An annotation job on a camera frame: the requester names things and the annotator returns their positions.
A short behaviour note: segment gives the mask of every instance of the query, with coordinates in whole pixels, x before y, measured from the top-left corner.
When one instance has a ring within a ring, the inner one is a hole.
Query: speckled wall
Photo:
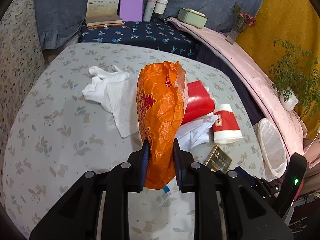
[[[4,151],[23,100],[45,70],[34,0],[13,0],[0,21],[0,202]]]

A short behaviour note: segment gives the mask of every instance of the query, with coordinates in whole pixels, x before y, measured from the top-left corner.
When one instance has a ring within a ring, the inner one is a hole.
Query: paper cup
[[[213,124],[215,143],[234,143],[243,137],[229,104],[216,106],[214,114],[218,116],[218,119]]]

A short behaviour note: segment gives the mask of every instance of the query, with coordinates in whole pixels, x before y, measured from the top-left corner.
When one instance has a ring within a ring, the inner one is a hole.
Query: flower vase
[[[241,31],[243,31],[246,26],[247,25],[245,23],[240,24],[240,25],[239,24],[234,25],[231,32],[226,37],[226,41],[233,45],[235,43],[236,38],[238,37],[239,33]]]

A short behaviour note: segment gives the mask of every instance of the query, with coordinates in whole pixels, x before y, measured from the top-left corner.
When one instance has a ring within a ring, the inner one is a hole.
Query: mint green box
[[[207,22],[207,17],[204,14],[194,11],[192,9],[180,8],[178,19],[184,23],[193,25],[198,28],[204,27]]]

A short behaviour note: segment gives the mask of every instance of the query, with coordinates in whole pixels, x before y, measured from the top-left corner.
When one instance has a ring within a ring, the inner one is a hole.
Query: red label
[[[169,78],[169,74],[167,74],[167,78],[166,78],[166,80],[165,80],[165,85],[166,85],[167,87],[171,87],[171,86],[172,86],[171,81],[170,81],[170,78]]]
[[[143,119],[146,116],[147,111],[150,108],[152,108],[156,100],[153,98],[152,93],[146,94],[144,89],[139,92],[138,97],[139,97],[139,100],[137,103],[137,108],[138,108],[139,128],[140,128],[140,131],[142,131],[145,134],[146,138],[149,139],[150,146],[152,146],[152,139],[149,135],[150,127],[146,127],[146,124]]]
[[[235,115],[229,111],[218,111],[214,113],[219,116],[213,124],[213,131],[240,130]]]

